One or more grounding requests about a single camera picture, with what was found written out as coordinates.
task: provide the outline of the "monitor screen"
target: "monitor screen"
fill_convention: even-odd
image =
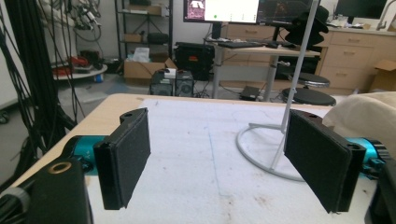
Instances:
[[[259,0],[183,0],[183,21],[256,23]]]
[[[352,23],[354,17],[380,19],[387,0],[338,0],[336,15],[349,17]]]
[[[312,0],[260,0],[258,22],[264,25],[289,26],[303,12],[309,12]]]

